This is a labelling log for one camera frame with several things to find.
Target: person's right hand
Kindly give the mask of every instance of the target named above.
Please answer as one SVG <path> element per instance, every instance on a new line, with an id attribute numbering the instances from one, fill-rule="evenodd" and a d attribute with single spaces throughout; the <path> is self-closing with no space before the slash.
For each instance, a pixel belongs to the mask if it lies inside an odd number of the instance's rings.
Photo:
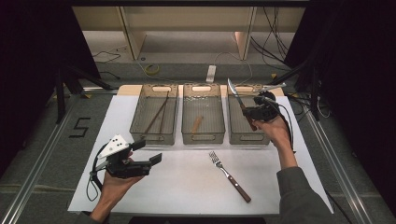
<path id="1" fill-rule="evenodd" d="M 280 116 L 269 121 L 254 120 L 253 125 L 263 130 L 276 147 L 279 143 L 290 144 L 288 128 Z"/>

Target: knife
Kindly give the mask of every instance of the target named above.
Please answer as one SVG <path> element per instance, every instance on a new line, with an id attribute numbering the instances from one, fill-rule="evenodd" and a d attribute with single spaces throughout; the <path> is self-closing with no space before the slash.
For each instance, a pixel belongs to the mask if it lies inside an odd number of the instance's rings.
<path id="1" fill-rule="evenodd" d="M 241 109 L 246 109 L 244 103 L 241 100 L 241 97 L 239 97 L 238 91 L 236 90 L 235 86 L 231 82 L 231 80 L 228 78 L 228 86 L 230 87 L 231 91 L 233 92 L 233 95 L 235 96 L 236 100 L 238 101 L 239 105 L 241 106 Z M 247 118 L 247 122 L 250 125 L 251 130 L 256 131 L 257 127 L 253 125 L 253 120 L 251 119 L 250 116 L 245 115 Z"/>

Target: fork handle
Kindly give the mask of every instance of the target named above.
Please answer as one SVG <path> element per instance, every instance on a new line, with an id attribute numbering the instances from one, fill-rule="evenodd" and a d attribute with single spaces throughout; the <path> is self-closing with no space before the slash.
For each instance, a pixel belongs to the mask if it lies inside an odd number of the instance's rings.
<path id="1" fill-rule="evenodd" d="M 251 198 L 247 195 L 247 193 L 242 189 L 242 187 L 238 184 L 238 182 L 236 182 L 236 180 L 229 175 L 228 179 L 230 180 L 230 182 L 233 184 L 233 186 L 236 188 L 236 190 L 238 190 L 239 194 L 242 195 L 242 197 L 245 199 L 245 201 L 247 203 L 249 203 L 251 201 Z"/>

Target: sleeve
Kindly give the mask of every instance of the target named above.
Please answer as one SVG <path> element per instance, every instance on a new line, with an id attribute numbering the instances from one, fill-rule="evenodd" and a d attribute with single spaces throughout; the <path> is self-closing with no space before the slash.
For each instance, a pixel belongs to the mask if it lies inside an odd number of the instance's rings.
<path id="1" fill-rule="evenodd" d="M 328 206 L 311 189 L 300 167 L 290 167 L 276 175 L 280 191 L 280 223 L 334 223 Z"/>
<path id="2" fill-rule="evenodd" d="M 97 221 L 93 220 L 92 218 L 90 218 L 88 213 L 80 212 L 76 221 L 75 221 L 75 224 L 100 224 L 100 222 L 97 222 Z"/>

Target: white table surface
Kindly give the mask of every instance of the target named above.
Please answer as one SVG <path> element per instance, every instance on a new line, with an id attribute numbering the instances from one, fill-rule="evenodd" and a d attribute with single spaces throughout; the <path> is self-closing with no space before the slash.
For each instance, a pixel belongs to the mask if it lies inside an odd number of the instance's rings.
<path id="1" fill-rule="evenodd" d="M 129 133 L 138 96 L 114 96 L 105 120 L 93 146 L 92 154 L 79 180 L 69 212 L 91 211 L 97 200 L 90 202 L 86 188 L 93 158 L 100 147 L 115 134 L 127 142 L 134 140 Z M 226 98 L 222 98 L 224 119 L 228 115 Z M 294 133 L 294 150 L 297 162 L 312 189 L 322 197 L 332 211 L 329 200 L 318 178 L 318 173 L 306 148 L 303 136 L 293 115 L 287 97 L 276 97 L 285 106 L 291 118 Z M 163 161 L 153 166 L 150 175 L 132 186 L 112 212 L 139 216 L 265 216 L 279 214 L 279 189 L 276 172 L 280 170 L 276 148 L 268 146 L 232 146 L 229 144 L 228 125 L 221 145 L 186 146 L 181 135 L 182 104 L 178 104 L 176 142 L 173 146 L 146 146 L 137 150 L 132 158 L 146 161 L 163 154 Z M 224 173 L 214 166 L 209 151 L 215 150 L 227 171 L 251 197 L 246 203 Z M 104 171 L 99 179 L 103 181 Z M 91 197 L 95 190 L 88 189 Z"/>

